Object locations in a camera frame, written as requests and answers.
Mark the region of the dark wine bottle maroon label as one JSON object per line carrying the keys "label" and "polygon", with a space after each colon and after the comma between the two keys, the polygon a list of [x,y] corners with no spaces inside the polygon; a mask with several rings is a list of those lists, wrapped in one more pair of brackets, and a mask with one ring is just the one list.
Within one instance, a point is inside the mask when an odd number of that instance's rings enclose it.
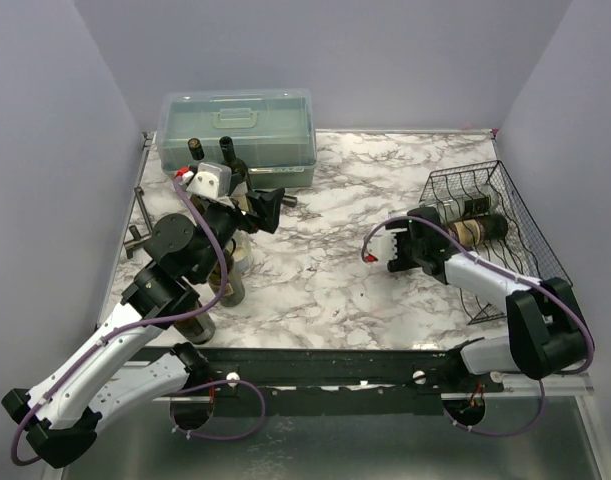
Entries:
{"label": "dark wine bottle maroon label", "polygon": [[503,240],[509,225],[503,215],[488,214],[449,223],[445,229],[459,244],[473,248],[487,241]]}

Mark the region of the dark bottle tan label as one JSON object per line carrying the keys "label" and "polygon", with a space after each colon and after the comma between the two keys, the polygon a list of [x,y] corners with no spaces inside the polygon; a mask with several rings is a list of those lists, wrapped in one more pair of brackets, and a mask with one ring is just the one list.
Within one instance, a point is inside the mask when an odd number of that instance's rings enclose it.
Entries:
{"label": "dark bottle tan label", "polygon": [[[226,308],[239,305],[245,298],[245,287],[241,277],[241,273],[237,269],[232,255],[224,251],[224,257],[227,266],[227,283],[224,293],[219,303]],[[217,263],[208,277],[208,285],[216,294],[221,286],[222,270],[220,264]]]}

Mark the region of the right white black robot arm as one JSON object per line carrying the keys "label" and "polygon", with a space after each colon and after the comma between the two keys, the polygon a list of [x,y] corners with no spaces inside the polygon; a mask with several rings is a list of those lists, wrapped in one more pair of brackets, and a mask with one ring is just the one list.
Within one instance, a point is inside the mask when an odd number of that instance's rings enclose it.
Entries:
{"label": "right white black robot arm", "polygon": [[465,392],[493,371],[533,380],[577,374],[593,363],[595,343],[573,289],[560,277],[541,279],[496,264],[476,252],[483,240],[505,238],[501,215],[444,225],[438,212],[422,207],[383,223],[381,240],[364,241],[365,261],[384,261],[391,272],[419,269],[440,283],[464,290],[499,310],[506,334],[472,341],[445,367],[445,379]]}

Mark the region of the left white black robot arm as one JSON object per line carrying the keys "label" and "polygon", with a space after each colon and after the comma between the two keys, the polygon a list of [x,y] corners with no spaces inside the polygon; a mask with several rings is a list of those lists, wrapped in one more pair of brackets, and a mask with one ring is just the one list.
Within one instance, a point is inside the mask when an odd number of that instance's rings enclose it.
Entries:
{"label": "left white black robot arm", "polygon": [[55,469],[83,456],[112,420],[159,396],[194,395],[220,384],[195,341],[174,345],[131,378],[115,374],[131,357],[177,323],[197,322],[227,291],[221,282],[213,300],[202,304],[195,285],[225,267],[225,248],[235,232],[274,233],[282,188],[250,191],[250,211],[211,199],[204,211],[187,196],[188,215],[168,214],[154,226],[146,245],[150,262],[124,290],[121,301],[93,335],[54,373],[30,389],[12,389],[2,405],[17,423],[11,457],[26,440],[36,460]]}

